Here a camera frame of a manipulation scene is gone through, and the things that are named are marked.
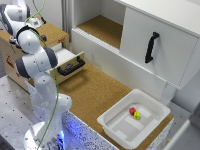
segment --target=cabinet door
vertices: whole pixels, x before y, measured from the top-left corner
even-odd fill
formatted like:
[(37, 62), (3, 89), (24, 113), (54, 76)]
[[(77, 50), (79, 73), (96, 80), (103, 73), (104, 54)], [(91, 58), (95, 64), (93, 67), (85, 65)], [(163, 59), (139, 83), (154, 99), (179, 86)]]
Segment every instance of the cabinet door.
[[(154, 40), (153, 60), (146, 64), (145, 56), (153, 32), (160, 36)], [(197, 40), (178, 28), (127, 8), (120, 54), (178, 86)]]

